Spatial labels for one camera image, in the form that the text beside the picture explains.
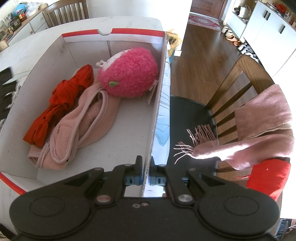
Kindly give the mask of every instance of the black chair seat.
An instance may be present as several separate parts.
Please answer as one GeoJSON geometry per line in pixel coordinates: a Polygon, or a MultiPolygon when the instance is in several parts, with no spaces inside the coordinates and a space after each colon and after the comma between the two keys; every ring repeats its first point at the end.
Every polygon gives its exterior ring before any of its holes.
{"type": "Polygon", "coordinates": [[[189,129],[193,134],[198,125],[209,124],[216,136],[216,123],[212,117],[212,111],[205,104],[179,96],[170,96],[170,153],[167,165],[174,166],[182,176],[185,176],[188,168],[194,167],[212,175],[216,174],[218,157],[208,159],[194,159],[188,155],[175,161],[182,154],[174,157],[181,150],[174,150],[178,142],[193,146],[192,140],[187,132],[189,129]]]}

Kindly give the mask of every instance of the pink fleece garment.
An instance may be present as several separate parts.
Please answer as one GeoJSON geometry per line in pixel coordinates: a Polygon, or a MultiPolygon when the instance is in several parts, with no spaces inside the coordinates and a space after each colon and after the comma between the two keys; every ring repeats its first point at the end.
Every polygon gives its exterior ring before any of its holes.
{"type": "Polygon", "coordinates": [[[78,148],[91,144],[111,128],[120,97],[107,94],[99,83],[87,88],[78,107],[64,116],[42,149],[31,146],[28,158],[35,167],[64,169],[78,148]]]}
{"type": "Polygon", "coordinates": [[[196,159],[217,156],[237,170],[251,169],[274,157],[290,157],[294,149],[292,115],[279,85],[270,86],[234,113],[238,142],[206,142],[189,155],[196,159]]]}

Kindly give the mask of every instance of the green leaf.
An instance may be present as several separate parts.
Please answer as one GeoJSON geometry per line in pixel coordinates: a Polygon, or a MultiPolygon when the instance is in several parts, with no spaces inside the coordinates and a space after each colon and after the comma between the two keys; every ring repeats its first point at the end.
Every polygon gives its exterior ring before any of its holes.
{"type": "Polygon", "coordinates": [[[118,85],[118,84],[119,84],[118,81],[110,81],[110,82],[109,82],[110,87],[115,87],[115,86],[118,85]]]}

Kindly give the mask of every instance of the metal bolt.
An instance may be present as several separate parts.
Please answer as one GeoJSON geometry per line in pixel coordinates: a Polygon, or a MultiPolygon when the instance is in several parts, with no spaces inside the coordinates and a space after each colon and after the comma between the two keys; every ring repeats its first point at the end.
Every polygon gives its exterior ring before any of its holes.
{"type": "Polygon", "coordinates": [[[143,206],[143,207],[147,207],[147,206],[149,206],[149,203],[147,203],[147,202],[142,202],[142,203],[141,203],[141,206],[143,206]]]}
{"type": "Polygon", "coordinates": [[[178,197],[178,200],[179,200],[180,202],[191,202],[192,199],[193,199],[193,198],[192,198],[190,195],[188,195],[188,194],[182,194],[182,195],[180,195],[180,196],[178,197]]]}
{"type": "Polygon", "coordinates": [[[101,203],[106,203],[111,201],[111,197],[109,195],[100,195],[97,196],[96,200],[101,203]]]}
{"type": "Polygon", "coordinates": [[[132,205],[132,207],[134,207],[134,208],[139,208],[139,207],[141,207],[141,205],[138,204],[138,203],[134,203],[134,204],[132,205]]]}

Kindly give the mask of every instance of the fluffy pink toy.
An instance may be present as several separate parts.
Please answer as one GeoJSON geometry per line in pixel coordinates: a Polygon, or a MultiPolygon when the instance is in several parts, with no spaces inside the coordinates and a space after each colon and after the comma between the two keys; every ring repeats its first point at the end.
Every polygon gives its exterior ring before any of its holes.
{"type": "Polygon", "coordinates": [[[141,47],[119,52],[96,65],[100,67],[98,79],[102,87],[111,95],[126,98],[143,96],[158,74],[150,50],[141,47]]]}

